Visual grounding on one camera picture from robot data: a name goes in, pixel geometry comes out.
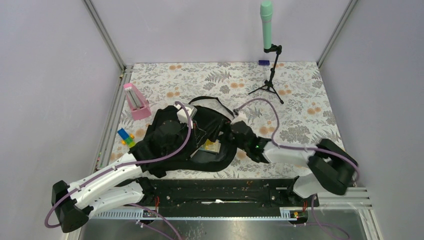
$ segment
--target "black tripod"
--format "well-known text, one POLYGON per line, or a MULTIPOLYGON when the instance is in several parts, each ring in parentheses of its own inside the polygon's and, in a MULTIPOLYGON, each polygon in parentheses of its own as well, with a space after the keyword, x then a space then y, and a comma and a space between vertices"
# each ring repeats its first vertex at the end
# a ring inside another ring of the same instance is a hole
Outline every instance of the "black tripod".
POLYGON ((277 56, 275 57, 274 66, 271 68, 271 75, 269 76, 269 80, 265 80, 265 82, 264 82, 265 85, 263 85, 263 86, 255 89, 255 90, 249 92, 248 95, 249 94, 252 94, 252 93, 254 93, 254 92, 258 91, 258 90, 264 90, 264 91, 267 91, 269 93, 272 93, 272 94, 277 95, 277 97, 279 99, 279 102, 281 104, 284 104, 284 101, 281 100, 281 97, 278 95, 277 91, 274 88, 274 84, 273 84, 273 78, 274 78, 274 74, 276 73, 276 66, 277 66, 278 56, 281 54, 282 49, 283 49, 283 47, 281 45, 276 46, 274 44, 271 44, 271 48, 264 49, 263 50, 265 53, 276 52, 276 54, 277 54, 277 56))

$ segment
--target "pink object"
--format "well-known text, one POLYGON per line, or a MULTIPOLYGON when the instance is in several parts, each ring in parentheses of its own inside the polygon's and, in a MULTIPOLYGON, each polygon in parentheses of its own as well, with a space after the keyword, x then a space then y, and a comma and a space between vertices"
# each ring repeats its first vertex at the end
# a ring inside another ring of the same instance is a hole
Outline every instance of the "pink object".
POLYGON ((123 85, 125 91, 126 101, 128 102, 129 109, 131 109, 132 119, 134 121, 145 119, 152 115, 150 111, 149 101, 132 83, 123 85))

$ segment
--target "floral pattern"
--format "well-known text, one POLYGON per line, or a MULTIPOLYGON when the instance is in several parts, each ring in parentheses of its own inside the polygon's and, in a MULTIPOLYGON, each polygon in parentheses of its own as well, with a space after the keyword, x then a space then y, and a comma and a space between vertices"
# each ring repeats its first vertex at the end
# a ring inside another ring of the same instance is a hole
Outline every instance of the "floral pattern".
MULTIPOLYGON (((198 96, 218 97, 229 109, 234 109, 253 98, 265 98, 272 102, 278 112, 280 126, 275 135, 279 143, 311 144, 328 138, 343 147, 336 120, 332 113, 321 74, 315 62, 279 62, 275 70, 274 87, 285 104, 266 91, 247 93, 262 86, 269 77, 271 66, 256 62, 209 62, 209 63, 138 63, 133 68, 133 83, 148 99, 152 116, 134 121, 125 101, 118 129, 124 128, 143 139, 148 125, 158 109, 173 105, 175 101, 188 103, 198 96)), ((214 100, 195 103, 209 107, 228 116, 224 108, 214 100)), ((247 123, 253 131, 270 138, 277 128, 277 119, 271 108, 263 101, 255 101, 243 108, 247 123)), ((128 151, 116 135, 110 162, 128 151)), ((193 178, 294 178, 306 175, 309 169, 283 163, 255 163, 246 153, 238 150, 226 169, 220 172, 176 170, 167 172, 166 179, 193 178)), ((148 172, 149 178, 155 178, 148 172)))

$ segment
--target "wall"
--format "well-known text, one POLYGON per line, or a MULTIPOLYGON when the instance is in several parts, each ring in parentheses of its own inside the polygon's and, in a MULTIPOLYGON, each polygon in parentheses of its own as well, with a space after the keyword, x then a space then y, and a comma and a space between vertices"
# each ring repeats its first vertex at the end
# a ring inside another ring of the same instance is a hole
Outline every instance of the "wall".
MULTIPOLYGON (((123 61, 255 62, 263 52, 262 0, 93 0, 123 61)), ((281 61, 317 61, 349 0, 274 0, 281 61)))
POLYGON ((57 240, 52 185, 90 173, 120 71, 82 1, 1 1, 0 33, 0 239, 57 240))
POLYGON ((424 4, 359 1, 321 73, 385 240, 422 236, 424 4))

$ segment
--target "mint green cylinder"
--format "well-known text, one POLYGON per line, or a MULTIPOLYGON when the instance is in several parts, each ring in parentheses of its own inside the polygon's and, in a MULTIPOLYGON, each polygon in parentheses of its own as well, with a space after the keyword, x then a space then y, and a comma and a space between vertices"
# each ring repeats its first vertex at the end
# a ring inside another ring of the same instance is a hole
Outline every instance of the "mint green cylinder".
POLYGON ((263 49, 270 49, 272 44, 271 19, 273 18, 273 3, 263 1, 260 4, 260 18, 262 19, 263 49))

